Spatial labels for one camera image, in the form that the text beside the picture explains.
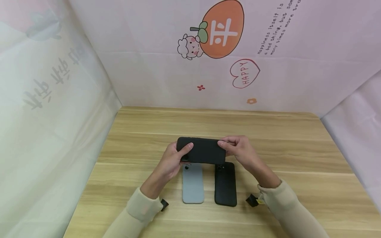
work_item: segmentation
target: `sleeve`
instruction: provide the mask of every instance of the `sleeve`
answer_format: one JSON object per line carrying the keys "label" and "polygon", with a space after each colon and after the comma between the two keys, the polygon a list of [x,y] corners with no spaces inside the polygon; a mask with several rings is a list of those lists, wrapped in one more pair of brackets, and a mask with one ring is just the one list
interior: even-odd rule
{"label": "sleeve", "polygon": [[137,238],[162,208],[159,198],[150,199],[137,188],[103,238]]}
{"label": "sleeve", "polygon": [[263,188],[260,199],[264,200],[283,230],[291,238],[329,238],[324,228],[299,202],[295,192],[282,180],[277,188]]}

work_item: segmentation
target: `wood grain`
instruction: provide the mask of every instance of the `wood grain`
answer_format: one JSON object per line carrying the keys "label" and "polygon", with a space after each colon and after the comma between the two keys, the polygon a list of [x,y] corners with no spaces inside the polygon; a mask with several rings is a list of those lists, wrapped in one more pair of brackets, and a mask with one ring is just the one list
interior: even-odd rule
{"label": "wood grain", "polygon": [[[380,215],[315,115],[142,107],[118,112],[64,237],[102,237],[179,136],[230,134],[249,137],[332,238],[381,237]],[[161,194],[170,205],[141,237],[286,237],[265,206],[245,202],[258,192],[255,178],[227,160],[236,169],[235,208],[214,203],[213,165],[203,165],[204,203],[184,204],[180,172]]]}

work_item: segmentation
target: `small flower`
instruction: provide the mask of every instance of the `small flower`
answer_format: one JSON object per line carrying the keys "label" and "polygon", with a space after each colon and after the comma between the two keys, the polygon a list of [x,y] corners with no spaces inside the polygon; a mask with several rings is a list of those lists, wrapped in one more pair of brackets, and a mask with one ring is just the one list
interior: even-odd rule
{"label": "small flower", "polygon": [[204,88],[204,85],[197,86],[197,88],[199,89],[199,91],[205,89],[205,88]]}
{"label": "small flower", "polygon": [[254,104],[257,103],[257,100],[255,98],[249,98],[246,103]]}

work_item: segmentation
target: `black clip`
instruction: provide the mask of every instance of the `black clip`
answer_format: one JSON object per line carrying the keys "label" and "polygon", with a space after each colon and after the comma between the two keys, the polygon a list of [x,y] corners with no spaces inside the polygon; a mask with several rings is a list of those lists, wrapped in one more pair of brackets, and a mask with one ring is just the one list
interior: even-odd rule
{"label": "black clip", "polygon": [[164,209],[169,205],[169,203],[166,202],[164,199],[162,199],[160,202],[161,202],[162,205],[163,205],[162,211],[164,211]]}
{"label": "black clip", "polygon": [[250,196],[246,199],[247,203],[252,206],[252,207],[256,207],[259,205],[259,203],[257,202],[257,197],[255,197],[253,194],[250,194]]}

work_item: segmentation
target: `phone case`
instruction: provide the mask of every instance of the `phone case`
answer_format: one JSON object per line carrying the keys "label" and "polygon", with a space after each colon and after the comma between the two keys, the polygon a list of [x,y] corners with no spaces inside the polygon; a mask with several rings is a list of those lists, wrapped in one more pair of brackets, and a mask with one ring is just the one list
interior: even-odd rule
{"label": "phone case", "polygon": [[219,205],[231,207],[237,205],[233,163],[225,162],[223,165],[215,166],[215,202]]}
{"label": "phone case", "polygon": [[184,203],[204,202],[201,164],[182,165],[182,201]]}
{"label": "phone case", "polygon": [[222,165],[225,162],[226,151],[218,146],[217,141],[205,138],[180,137],[177,139],[177,151],[192,142],[192,150],[184,155],[181,161]]}

